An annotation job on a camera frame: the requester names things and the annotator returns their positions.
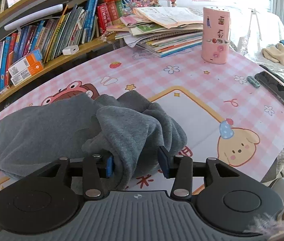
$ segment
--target pink container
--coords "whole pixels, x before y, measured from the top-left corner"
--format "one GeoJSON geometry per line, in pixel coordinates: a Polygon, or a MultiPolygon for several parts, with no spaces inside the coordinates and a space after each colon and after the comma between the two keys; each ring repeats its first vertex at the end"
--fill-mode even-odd
{"type": "Polygon", "coordinates": [[[224,64],[229,53],[230,12],[219,7],[203,8],[202,58],[224,64]]]}

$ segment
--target table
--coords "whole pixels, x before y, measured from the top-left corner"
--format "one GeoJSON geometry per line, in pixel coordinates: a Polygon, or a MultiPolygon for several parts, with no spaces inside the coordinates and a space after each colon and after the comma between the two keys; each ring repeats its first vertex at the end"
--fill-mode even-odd
{"type": "MultiPolygon", "coordinates": [[[[200,162],[219,157],[260,181],[284,147],[284,106],[264,87],[247,82],[248,75],[263,70],[260,66],[232,51],[223,65],[205,62],[200,55],[201,46],[163,58],[123,47],[39,86],[0,112],[0,119],[79,92],[117,98],[137,90],[159,102],[183,127],[188,143],[180,154],[200,162]]],[[[0,190],[12,182],[0,172],[0,190]]],[[[155,170],[132,179],[126,189],[170,192],[172,184],[173,179],[155,170]]],[[[202,178],[194,178],[193,190],[202,184],[202,178]]]]}

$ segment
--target gray towel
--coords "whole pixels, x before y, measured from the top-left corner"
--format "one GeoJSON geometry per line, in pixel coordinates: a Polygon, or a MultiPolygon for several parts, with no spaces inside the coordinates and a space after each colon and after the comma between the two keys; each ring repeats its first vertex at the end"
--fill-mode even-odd
{"type": "Polygon", "coordinates": [[[0,170],[21,178],[63,156],[84,158],[105,149],[114,156],[114,176],[105,188],[121,190],[132,176],[158,165],[157,148],[175,155],[186,134],[161,106],[136,91],[117,100],[81,93],[46,106],[18,110],[0,121],[0,170]]]}

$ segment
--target smartphone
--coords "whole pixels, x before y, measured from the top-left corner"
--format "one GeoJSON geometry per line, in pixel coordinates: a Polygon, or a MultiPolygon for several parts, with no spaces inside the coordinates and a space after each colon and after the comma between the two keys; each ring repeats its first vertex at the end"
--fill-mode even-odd
{"type": "Polygon", "coordinates": [[[255,75],[255,79],[284,105],[284,83],[267,71],[255,75]]]}

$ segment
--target small box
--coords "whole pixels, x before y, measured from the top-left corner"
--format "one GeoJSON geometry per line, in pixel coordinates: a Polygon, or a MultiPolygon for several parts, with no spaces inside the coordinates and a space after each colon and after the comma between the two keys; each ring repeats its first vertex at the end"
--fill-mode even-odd
{"type": "Polygon", "coordinates": [[[44,69],[40,49],[36,49],[15,62],[8,69],[14,86],[44,69]]]}

